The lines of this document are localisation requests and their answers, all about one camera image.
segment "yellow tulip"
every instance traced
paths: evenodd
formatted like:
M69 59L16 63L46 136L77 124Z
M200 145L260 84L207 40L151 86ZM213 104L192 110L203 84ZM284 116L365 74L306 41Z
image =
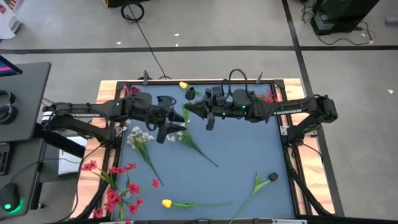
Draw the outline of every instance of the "yellow tulip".
M189 87L189 85L186 84L185 82L180 82L180 87L186 90Z
M162 201L162 205L165 206L166 208L171 208L172 204L173 204L173 202L171 200L169 200L169 199L164 199Z

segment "white flower bouquet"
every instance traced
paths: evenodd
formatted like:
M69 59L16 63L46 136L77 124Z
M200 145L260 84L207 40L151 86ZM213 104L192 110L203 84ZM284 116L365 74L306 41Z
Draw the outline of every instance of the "white flower bouquet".
M209 160L212 164L214 164L215 166L218 167L218 165L213 162L209 157L207 157L202 150L200 150L200 148L198 147L198 145L194 142L192 135L189 133L188 131L188 123L190 122L189 120L189 111L186 110L183 106L182 106L182 110L183 110L183 117L185 122L180 124L183 127L186 127L187 130L186 131L179 131L176 134L168 134L167 135L167 140L172 141L172 142L178 142L180 144L183 144L184 146L190 147L191 149L196 150L196 152L199 152L204 158L206 158L207 160Z
M149 157L147 143L151 140L155 139L148 133L142 132L139 127L134 127L131 130L131 133L127 137L127 143L131 145L133 149L137 149L141 154L142 158L149 165L149 167L154 171L156 177L159 179L160 183L163 185L162 180L157 174L155 167Z

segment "headphones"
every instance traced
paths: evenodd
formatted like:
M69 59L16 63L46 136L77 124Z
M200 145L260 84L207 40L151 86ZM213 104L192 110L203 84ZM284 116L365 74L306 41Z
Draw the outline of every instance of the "headphones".
M8 96L8 102L6 105L0 105L0 124L9 124L18 114L17 108L12 105L15 102L15 96L10 91L0 90L0 96L2 95Z

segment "concrete floor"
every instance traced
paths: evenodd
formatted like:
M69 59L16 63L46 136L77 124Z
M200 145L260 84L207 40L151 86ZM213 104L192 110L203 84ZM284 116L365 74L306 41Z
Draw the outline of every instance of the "concrete floor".
M301 46L322 46L309 24L300 19L301 5L288 0ZM144 4L141 26L153 47L261 45L293 46L281 1L151 0ZM383 0L365 21L377 37L372 45L398 45L398 27L386 27L385 16L398 14L398 2ZM146 47L135 24L102 0L25 0L24 21L16 38L1 49L84 49ZM334 34L364 41L361 32ZM349 45L341 42L338 45ZM156 52L172 78L224 78L233 68L250 78L301 78L292 51ZM347 217L398 219L398 51L305 51L303 59L314 93L329 94L339 119L324 125L326 141ZM45 96L53 101L94 102L101 80L134 79L146 69L160 70L150 53L5 55L14 63L52 62ZM74 180L45 185L48 205L3 223L44 223L64 217L72 207Z

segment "keyboard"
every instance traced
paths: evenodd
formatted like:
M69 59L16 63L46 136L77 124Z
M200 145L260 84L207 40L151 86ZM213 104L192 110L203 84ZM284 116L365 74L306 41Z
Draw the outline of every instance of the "keyboard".
M12 145L0 143L0 175L7 175L11 162Z

